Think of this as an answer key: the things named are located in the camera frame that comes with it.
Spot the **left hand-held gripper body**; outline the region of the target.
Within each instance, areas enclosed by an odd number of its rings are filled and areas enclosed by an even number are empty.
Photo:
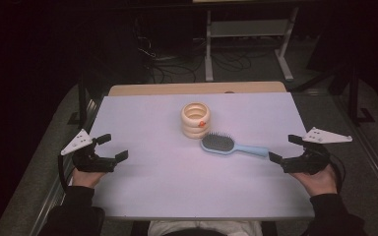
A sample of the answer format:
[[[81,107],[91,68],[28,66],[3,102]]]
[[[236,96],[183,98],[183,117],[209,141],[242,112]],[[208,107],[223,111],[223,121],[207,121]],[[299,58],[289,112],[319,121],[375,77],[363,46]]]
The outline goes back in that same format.
[[[95,153],[95,143],[88,132],[82,129],[61,151],[62,156],[73,154],[74,166],[83,172],[113,172],[115,158],[100,157]]]

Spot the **blue hairbrush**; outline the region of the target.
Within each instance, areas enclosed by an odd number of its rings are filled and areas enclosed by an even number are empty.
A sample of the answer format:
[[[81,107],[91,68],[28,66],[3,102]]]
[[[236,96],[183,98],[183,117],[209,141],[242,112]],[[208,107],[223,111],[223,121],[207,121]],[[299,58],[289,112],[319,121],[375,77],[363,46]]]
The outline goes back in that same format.
[[[224,133],[209,133],[201,140],[201,147],[203,150],[229,155],[236,151],[266,157],[269,151],[266,147],[251,147],[237,144],[235,140]]]

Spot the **black metal stand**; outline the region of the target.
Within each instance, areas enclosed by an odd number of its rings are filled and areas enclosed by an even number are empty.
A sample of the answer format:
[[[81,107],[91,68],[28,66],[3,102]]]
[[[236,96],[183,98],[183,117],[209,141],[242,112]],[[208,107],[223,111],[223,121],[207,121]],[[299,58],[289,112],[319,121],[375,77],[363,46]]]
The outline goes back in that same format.
[[[78,79],[78,102],[79,108],[70,115],[69,125],[77,125],[79,129],[88,130],[95,119],[97,102],[92,99],[86,87],[84,76]]]
[[[374,118],[366,108],[358,106],[359,77],[354,64],[349,66],[347,114],[351,122],[359,127],[361,123],[373,123]]]

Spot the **cream ringed cup holder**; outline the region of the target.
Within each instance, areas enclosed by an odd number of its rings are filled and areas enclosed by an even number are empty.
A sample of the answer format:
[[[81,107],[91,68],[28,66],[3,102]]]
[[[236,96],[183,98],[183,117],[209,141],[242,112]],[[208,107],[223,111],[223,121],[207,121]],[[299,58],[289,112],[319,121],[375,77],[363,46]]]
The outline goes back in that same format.
[[[211,111],[205,103],[186,104],[180,118],[182,132],[189,139],[202,139],[210,131]]]

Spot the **person's left hand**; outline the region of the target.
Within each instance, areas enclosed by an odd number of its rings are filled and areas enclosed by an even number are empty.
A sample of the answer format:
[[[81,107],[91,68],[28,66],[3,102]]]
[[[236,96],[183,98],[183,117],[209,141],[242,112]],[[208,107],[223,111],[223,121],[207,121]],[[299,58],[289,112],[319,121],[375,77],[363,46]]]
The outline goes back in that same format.
[[[83,172],[75,168],[73,170],[72,185],[93,189],[104,175],[104,172]]]

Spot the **white metal stand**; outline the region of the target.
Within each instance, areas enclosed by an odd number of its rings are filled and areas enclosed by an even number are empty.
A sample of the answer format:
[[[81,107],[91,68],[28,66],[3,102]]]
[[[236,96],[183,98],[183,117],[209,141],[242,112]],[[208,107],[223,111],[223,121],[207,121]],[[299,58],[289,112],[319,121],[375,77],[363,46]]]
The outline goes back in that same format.
[[[233,46],[246,48],[270,47],[271,40],[279,43],[275,46],[273,54],[286,81],[293,80],[293,74],[285,59],[285,53],[295,26],[299,8],[290,10],[285,19],[267,20],[241,20],[241,21],[214,21],[211,11],[207,12],[206,18],[206,52],[204,57],[205,80],[214,80],[212,43],[214,41],[227,41],[233,39]]]

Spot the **person's torso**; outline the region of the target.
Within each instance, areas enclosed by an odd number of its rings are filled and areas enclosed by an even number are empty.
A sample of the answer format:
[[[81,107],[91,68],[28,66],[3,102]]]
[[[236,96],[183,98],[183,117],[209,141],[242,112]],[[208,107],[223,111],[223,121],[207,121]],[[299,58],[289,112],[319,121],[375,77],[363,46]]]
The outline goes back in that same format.
[[[263,236],[260,221],[164,221],[150,223],[148,236],[181,236],[200,233],[219,236]]]

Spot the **person's right hand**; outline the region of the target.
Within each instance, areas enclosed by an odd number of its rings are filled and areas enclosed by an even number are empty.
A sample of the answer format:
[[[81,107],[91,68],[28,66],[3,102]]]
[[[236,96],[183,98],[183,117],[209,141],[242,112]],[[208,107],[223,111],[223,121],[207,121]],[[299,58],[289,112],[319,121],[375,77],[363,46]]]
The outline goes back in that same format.
[[[325,169],[313,175],[307,173],[291,173],[291,176],[302,184],[310,197],[336,194],[338,192],[336,174],[331,165],[327,165]]]

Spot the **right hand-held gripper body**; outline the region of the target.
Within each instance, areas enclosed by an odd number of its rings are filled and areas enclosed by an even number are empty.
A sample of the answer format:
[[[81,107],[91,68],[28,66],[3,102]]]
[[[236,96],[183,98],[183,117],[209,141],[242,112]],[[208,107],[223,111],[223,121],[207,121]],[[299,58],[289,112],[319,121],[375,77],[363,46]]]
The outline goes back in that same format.
[[[305,135],[299,136],[304,141],[304,153],[297,157],[284,158],[281,167],[284,173],[316,174],[330,163],[331,154],[326,144],[349,143],[352,136],[344,136],[313,127]]]

